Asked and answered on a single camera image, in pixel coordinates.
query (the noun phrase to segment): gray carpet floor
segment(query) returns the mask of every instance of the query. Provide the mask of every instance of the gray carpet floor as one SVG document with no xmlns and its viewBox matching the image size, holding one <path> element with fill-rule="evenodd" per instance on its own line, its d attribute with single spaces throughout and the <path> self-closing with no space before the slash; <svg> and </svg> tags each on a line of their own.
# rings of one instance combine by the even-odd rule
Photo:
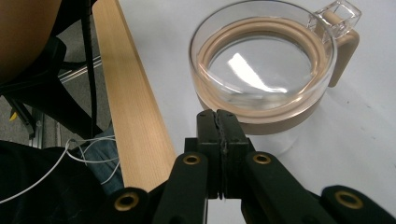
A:
<svg viewBox="0 0 396 224">
<path fill-rule="evenodd" d="M 92 47 L 93 57 L 99 56 L 99 48 L 97 45 L 96 32 L 93 18 L 91 18 L 92 28 Z M 85 61 L 84 44 L 82 38 L 80 21 L 74 23 L 67 30 L 58 36 L 67 46 L 65 60 L 67 62 L 82 62 Z M 96 79 L 97 91 L 97 124 L 100 128 L 105 130 L 110 121 L 110 111 L 107 102 L 106 85 L 103 76 L 102 65 L 94 70 Z M 90 86 L 87 74 L 82 74 L 79 77 L 73 78 L 64 83 L 66 89 L 80 104 L 80 106 L 91 114 L 91 96 Z M 11 107 L 4 97 L 0 97 L 0 140 L 15 142 L 19 144 L 28 145 L 29 136 L 25 126 L 19 118 L 9 121 Z M 57 135 L 57 125 L 60 126 L 61 135 Z M 76 134 L 66 130 L 65 127 L 57 123 L 52 118 L 45 116 L 44 118 L 44 136 L 43 147 L 64 147 L 66 141 L 70 138 L 81 139 Z"/>
</svg>

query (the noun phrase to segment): white table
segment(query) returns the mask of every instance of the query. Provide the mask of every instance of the white table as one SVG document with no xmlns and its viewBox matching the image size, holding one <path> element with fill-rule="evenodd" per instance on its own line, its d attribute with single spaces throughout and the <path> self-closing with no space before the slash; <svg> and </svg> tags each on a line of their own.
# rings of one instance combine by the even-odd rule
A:
<svg viewBox="0 0 396 224">
<path fill-rule="evenodd" d="M 203 109 L 190 75 L 188 46 L 198 24 L 232 0 L 120 0 L 177 154 L 196 136 Z M 311 11 L 330 1 L 298 0 Z M 304 122 L 292 149 L 278 158 L 307 189 L 357 189 L 396 217 L 396 2 L 351 0 L 362 11 L 361 42 L 338 85 Z M 261 150 L 260 140 L 253 138 Z M 209 204 L 208 223 L 243 223 L 239 202 Z"/>
</svg>

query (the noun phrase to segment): bare skin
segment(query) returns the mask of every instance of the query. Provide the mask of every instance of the bare skin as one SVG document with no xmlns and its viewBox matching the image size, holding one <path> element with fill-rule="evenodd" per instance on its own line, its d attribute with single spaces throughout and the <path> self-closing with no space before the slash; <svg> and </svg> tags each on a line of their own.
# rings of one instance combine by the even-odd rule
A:
<svg viewBox="0 0 396 224">
<path fill-rule="evenodd" d="M 0 0 L 0 84 L 17 77 L 40 54 L 61 0 Z"/>
</svg>

